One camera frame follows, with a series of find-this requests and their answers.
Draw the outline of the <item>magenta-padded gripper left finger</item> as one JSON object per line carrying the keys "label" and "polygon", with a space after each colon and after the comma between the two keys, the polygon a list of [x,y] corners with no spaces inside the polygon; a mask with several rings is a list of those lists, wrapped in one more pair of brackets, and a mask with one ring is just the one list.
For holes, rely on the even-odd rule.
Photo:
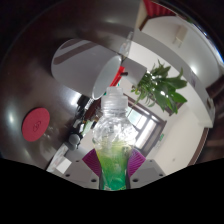
{"label": "magenta-padded gripper left finger", "polygon": [[63,174],[63,178],[81,187],[98,189],[100,186],[101,166],[94,149],[69,151],[66,158],[71,165]]}

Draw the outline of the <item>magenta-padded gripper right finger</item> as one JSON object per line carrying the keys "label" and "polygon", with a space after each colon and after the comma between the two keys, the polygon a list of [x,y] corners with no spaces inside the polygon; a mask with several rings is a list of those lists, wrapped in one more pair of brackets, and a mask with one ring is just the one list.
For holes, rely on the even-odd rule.
{"label": "magenta-padded gripper right finger", "polygon": [[128,160],[127,175],[130,189],[143,187],[166,176],[155,160],[147,160],[136,149]]}

